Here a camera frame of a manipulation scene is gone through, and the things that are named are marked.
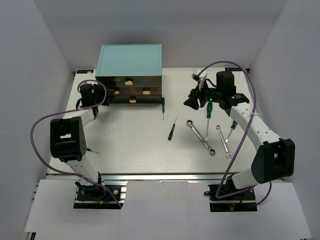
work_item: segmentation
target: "ratcheting wrench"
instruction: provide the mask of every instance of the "ratcheting wrench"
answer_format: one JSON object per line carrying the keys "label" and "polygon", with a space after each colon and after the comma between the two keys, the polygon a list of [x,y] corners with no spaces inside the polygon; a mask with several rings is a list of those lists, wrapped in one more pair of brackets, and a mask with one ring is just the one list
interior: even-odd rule
{"label": "ratcheting wrench", "polygon": [[225,137],[224,137],[224,135],[222,134],[220,125],[217,125],[215,128],[218,130],[218,133],[219,133],[219,135],[220,135],[220,138],[221,138],[221,141],[222,141],[222,143],[223,143],[224,149],[225,149],[225,151],[226,151],[226,158],[228,159],[229,156],[232,158],[232,153],[229,151],[229,148],[228,148],[228,145],[227,145],[227,143],[226,143]]}
{"label": "ratcheting wrench", "polygon": [[194,133],[198,136],[198,138],[201,140],[201,142],[203,143],[203,145],[205,145],[205,147],[208,149],[209,154],[211,156],[214,156],[216,154],[216,151],[209,146],[209,144],[207,143],[207,141],[204,139],[204,137],[200,134],[200,132],[197,130],[197,128],[194,125],[194,122],[192,120],[187,120],[186,121],[186,125],[191,128]]}

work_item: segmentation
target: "combination wrench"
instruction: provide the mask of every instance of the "combination wrench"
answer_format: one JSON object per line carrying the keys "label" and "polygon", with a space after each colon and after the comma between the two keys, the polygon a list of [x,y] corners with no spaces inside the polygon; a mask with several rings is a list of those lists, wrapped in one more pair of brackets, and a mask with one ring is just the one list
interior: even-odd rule
{"label": "combination wrench", "polygon": [[228,145],[227,145],[227,143],[226,143],[225,137],[224,137],[224,135],[222,134],[220,125],[217,125],[215,128],[218,130],[218,133],[219,133],[219,135],[220,135],[220,138],[221,138],[221,141],[222,141],[222,143],[223,143],[224,149],[225,149],[225,151],[226,151],[226,158],[228,159],[229,156],[232,158],[232,153],[229,151],[229,148],[228,148]]}
{"label": "combination wrench", "polygon": [[212,147],[209,146],[208,142],[204,139],[204,137],[200,134],[200,132],[195,127],[194,122],[192,120],[187,120],[186,125],[189,128],[191,128],[194,131],[194,133],[198,136],[198,138],[201,140],[203,145],[205,145],[205,147],[208,149],[209,154],[211,156],[214,156],[216,154],[216,151]]}

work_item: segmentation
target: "teal cabinet top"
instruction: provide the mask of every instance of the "teal cabinet top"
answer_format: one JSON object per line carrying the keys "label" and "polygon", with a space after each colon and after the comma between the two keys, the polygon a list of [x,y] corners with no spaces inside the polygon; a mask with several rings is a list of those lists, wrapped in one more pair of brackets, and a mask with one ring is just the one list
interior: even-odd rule
{"label": "teal cabinet top", "polygon": [[161,75],[161,44],[102,45],[96,77]]}

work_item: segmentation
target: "blue wire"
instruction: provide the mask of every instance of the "blue wire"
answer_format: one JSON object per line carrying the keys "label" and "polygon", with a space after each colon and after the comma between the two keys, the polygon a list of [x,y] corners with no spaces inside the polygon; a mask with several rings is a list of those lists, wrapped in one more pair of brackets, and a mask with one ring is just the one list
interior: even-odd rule
{"label": "blue wire", "polygon": [[102,200],[102,202],[104,202],[104,203],[105,203],[105,202],[106,202],[108,199],[110,199],[111,197],[112,197],[111,195],[110,195],[110,196],[108,196],[108,197],[106,197],[105,199],[103,199],[103,200]]}

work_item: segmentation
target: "gray wall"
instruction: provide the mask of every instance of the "gray wall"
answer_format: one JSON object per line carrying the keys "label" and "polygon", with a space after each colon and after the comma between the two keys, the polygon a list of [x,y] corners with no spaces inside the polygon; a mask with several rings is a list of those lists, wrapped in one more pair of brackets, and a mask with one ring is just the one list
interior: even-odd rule
{"label": "gray wall", "polygon": [[295,142],[292,182],[314,239],[320,239],[319,13],[318,0],[288,0],[251,69],[263,119]]}
{"label": "gray wall", "polygon": [[103,44],[163,44],[164,67],[250,67],[286,0],[34,0],[72,70]]}
{"label": "gray wall", "polygon": [[[60,96],[71,90],[72,73],[33,0],[2,0],[0,23],[0,238],[19,240],[46,173],[32,150],[30,128],[63,108]],[[47,160],[48,123],[35,132]]]}

